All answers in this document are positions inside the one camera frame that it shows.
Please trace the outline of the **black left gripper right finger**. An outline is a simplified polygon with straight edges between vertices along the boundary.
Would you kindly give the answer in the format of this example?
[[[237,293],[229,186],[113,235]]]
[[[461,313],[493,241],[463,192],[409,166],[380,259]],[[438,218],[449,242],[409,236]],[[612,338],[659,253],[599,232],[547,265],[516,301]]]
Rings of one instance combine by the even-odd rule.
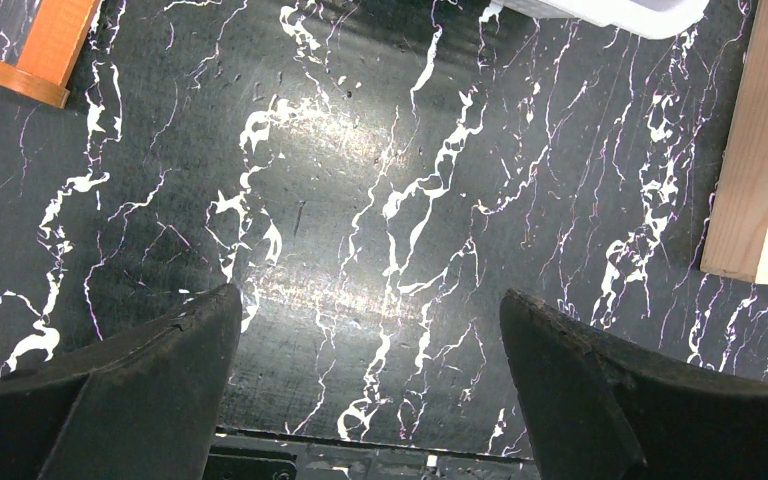
[[[514,290],[502,341],[544,479],[768,479],[768,383],[687,364]]]

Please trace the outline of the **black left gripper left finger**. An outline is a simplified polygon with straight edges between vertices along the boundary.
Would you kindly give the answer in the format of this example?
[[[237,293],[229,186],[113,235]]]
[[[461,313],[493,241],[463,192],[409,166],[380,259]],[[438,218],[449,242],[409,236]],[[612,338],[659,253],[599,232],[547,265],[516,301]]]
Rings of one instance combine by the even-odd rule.
[[[0,479],[198,479],[241,334],[231,284],[0,379]]]

